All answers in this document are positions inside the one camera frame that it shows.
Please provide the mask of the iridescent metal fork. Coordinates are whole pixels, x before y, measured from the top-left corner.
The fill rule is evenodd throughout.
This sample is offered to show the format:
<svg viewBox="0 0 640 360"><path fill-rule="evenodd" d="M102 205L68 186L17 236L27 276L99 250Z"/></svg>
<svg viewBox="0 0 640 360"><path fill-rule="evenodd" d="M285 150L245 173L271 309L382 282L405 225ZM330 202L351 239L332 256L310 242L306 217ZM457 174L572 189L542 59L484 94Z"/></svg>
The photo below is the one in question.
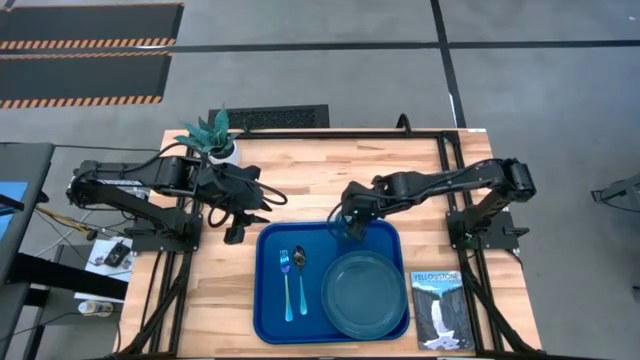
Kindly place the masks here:
<svg viewBox="0 0 640 360"><path fill-rule="evenodd" d="M279 261L280 261L281 272L283 273L283 279L284 279L285 321L292 322L293 311L291 306L289 281L288 281L288 273L290 271L290 258L289 258L289 253L286 249L279 251Z"/></svg>

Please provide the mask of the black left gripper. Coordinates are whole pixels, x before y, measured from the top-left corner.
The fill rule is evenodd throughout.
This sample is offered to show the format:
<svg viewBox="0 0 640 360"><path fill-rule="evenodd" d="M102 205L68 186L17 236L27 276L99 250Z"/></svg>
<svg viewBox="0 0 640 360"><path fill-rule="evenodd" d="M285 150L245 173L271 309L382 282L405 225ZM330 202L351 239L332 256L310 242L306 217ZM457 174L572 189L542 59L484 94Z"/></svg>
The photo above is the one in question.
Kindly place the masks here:
<svg viewBox="0 0 640 360"><path fill-rule="evenodd" d="M206 167L199 174L199 200L214 208L238 213L238 223L225 230L224 243L241 244L245 238L245 227L254 223L269 223L269 220L249 213L249 210L271 212L271 207L263 199L260 188L252 190L244 183L224 178L220 170Z"/></svg>

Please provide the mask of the green leafy plant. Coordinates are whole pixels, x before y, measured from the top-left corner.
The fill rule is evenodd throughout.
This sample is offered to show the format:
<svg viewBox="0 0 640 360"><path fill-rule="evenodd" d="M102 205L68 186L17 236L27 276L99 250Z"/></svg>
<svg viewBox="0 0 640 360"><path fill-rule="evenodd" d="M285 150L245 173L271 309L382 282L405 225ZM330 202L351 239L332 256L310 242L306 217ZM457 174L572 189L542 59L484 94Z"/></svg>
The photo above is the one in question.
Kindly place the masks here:
<svg viewBox="0 0 640 360"><path fill-rule="evenodd" d="M224 150L228 150L235 138L236 134L229 132L230 119L226 108L222 108L214 117L212 125L205 122L201 117L198 118L198 125L185 123L184 127L188 135L179 135L174 140L180 144L197 149L201 153L219 154Z"/></svg>

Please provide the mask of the white paper sheet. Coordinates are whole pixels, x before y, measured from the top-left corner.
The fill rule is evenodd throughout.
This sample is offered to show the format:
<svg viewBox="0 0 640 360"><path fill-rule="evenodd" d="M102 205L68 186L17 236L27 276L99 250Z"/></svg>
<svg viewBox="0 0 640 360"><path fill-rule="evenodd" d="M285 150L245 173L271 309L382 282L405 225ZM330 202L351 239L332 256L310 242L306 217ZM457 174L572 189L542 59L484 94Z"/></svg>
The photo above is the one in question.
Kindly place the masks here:
<svg viewBox="0 0 640 360"><path fill-rule="evenodd" d="M118 244L125 247L124 251L126 254L118 265L108 265L106 263L108 255ZM132 240L123 237L112 237L108 240L95 240L87 257L88 262L85 266L85 270L128 282L131 278L134 264L131 245Z"/></svg>

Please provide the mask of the white plant pot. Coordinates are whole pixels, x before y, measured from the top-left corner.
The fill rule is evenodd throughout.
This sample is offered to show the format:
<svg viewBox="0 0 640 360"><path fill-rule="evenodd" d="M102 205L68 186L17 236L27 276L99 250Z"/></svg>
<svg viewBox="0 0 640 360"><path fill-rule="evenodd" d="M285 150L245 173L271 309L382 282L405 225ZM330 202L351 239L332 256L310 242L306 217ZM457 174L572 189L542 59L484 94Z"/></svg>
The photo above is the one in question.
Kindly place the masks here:
<svg viewBox="0 0 640 360"><path fill-rule="evenodd" d="M219 154L210 152L208 158L214 164L229 163L238 166L241 162L241 155L236 141L233 141L232 146L228 150L224 150Z"/></svg>

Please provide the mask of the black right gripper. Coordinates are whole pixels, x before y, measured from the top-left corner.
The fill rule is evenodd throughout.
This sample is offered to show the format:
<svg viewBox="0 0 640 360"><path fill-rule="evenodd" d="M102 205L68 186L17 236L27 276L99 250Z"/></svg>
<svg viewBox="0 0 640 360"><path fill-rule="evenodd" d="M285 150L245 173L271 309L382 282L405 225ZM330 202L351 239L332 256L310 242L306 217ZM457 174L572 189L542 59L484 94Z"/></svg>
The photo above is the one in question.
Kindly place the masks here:
<svg viewBox="0 0 640 360"><path fill-rule="evenodd" d="M344 229L348 225L348 235L363 240L369 221L386 217L381 210L385 204L385 186L382 179L374 179L370 188L351 181L341 194L341 206L332 215L332 227Z"/></svg>

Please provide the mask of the blue round plate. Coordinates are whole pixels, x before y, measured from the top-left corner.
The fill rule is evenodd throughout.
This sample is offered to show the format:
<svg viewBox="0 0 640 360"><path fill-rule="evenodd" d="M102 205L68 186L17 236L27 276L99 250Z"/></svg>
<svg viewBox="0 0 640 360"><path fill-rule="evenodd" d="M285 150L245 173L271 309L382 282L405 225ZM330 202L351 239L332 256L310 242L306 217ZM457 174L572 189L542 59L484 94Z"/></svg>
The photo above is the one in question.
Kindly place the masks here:
<svg viewBox="0 0 640 360"><path fill-rule="evenodd" d="M327 268L321 303L330 324L354 341L400 336L408 322L408 294L403 275L387 257L353 251Z"/></svg>

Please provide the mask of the blue plastic tray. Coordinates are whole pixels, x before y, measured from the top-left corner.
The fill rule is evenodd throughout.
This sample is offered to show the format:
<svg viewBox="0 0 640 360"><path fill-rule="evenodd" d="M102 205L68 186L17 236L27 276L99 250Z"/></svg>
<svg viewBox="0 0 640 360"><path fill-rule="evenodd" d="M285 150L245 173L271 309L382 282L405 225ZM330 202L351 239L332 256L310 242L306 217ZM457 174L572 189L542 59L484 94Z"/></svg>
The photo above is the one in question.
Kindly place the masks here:
<svg viewBox="0 0 640 360"><path fill-rule="evenodd" d="M301 315L299 274L294 264L294 248L306 253L303 269L308 313ZM288 273L293 321L285 321L285 292L279 251L290 258ZM404 277L399 234L388 222L374 221L363 240L336 240L324 222L277 223L265 227L257 239L253 322L257 335L270 344L311 344L351 342L328 321L321 303L324 274L338 257L353 251L373 251L391 260Z"/></svg>

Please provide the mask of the black floor vent grille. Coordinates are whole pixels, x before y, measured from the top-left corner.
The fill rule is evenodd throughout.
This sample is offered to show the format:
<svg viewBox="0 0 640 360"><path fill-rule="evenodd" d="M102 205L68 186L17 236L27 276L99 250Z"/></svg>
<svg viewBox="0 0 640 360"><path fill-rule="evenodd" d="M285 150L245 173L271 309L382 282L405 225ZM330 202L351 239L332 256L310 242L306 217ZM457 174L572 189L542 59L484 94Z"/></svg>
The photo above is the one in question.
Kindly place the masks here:
<svg viewBox="0 0 640 360"><path fill-rule="evenodd" d="M230 129L329 128L329 106L294 105L232 108L227 110Z"/></svg>

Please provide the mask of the black handheld controller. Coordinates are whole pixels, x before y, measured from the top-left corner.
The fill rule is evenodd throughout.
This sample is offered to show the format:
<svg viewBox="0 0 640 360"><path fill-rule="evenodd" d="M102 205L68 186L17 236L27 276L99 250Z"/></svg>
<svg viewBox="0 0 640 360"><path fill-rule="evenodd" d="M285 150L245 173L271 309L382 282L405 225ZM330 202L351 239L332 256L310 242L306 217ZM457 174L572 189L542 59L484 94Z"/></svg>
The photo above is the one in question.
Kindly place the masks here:
<svg viewBox="0 0 640 360"><path fill-rule="evenodd" d="M109 267L117 268L123 263L130 252L131 248L120 241L109 251L103 263Z"/></svg>

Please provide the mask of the iridescent metal spoon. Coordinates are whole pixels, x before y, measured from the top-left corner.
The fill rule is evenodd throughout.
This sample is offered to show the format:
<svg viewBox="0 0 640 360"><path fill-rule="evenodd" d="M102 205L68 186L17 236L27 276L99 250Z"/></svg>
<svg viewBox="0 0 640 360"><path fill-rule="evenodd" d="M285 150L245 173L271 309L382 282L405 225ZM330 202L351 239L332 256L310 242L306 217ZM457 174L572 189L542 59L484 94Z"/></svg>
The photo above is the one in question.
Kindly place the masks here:
<svg viewBox="0 0 640 360"><path fill-rule="evenodd" d="M297 245L294 248L294 264L299 274L299 295L300 295L300 307L299 311L301 315L308 313L308 305L306 300L306 294L304 289L303 269L306 264L306 253L302 246Z"/></svg>

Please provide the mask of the grey side desk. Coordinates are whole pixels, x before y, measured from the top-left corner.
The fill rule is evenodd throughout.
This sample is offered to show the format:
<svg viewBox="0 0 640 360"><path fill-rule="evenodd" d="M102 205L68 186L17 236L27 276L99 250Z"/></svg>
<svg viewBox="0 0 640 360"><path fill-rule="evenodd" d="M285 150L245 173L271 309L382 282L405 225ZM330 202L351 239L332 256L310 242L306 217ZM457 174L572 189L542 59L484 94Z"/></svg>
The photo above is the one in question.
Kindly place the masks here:
<svg viewBox="0 0 640 360"><path fill-rule="evenodd" d="M0 144L0 195L23 205L0 215L0 286L9 276L51 165L51 143Z"/></svg>

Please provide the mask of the black hazard-striped floor mat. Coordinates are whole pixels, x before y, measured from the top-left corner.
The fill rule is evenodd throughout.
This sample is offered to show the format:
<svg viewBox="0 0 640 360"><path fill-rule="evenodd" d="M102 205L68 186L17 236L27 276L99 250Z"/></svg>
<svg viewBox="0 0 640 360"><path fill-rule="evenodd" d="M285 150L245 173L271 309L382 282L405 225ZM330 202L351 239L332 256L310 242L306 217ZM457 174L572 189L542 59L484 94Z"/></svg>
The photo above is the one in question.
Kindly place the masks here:
<svg viewBox="0 0 640 360"><path fill-rule="evenodd" d="M182 3L15 6L0 9L0 50L170 46Z"/></svg>
<svg viewBox="0 0 640 360"><path fill-rule="evenodd" d="M0 109L158 104L169 52L0 56Z"/></svg>

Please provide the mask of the grey tripod base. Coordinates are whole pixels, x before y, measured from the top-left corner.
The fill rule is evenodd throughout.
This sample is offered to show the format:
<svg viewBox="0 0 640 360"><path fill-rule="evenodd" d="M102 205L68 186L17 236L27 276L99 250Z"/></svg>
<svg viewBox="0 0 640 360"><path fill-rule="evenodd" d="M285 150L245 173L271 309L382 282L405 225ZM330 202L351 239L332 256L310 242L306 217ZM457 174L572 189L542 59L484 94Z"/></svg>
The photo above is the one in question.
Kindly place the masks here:
<svg viewBox="0 0 640 360"><path fill-rule="evenodd" d="M595 203L627 212L640 213L640 173L611 183L604 189L592 190L590 194ZM629 206L624 207L611 203L612 199L618 197L627 198Z"/></svg>

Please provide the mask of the Yellowstone waterfall picture book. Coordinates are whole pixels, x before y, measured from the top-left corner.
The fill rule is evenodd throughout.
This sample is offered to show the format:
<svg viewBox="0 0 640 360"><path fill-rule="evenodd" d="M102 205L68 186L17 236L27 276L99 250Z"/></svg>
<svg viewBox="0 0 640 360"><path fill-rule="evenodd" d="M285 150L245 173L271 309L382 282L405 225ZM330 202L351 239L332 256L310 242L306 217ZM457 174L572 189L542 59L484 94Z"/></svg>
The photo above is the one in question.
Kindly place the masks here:
<svg viewBox="0 0 640 360"><path fill-rule="evenodd" d="M421 350L475 348L459 271L412 272L411 288Z"/></svg>

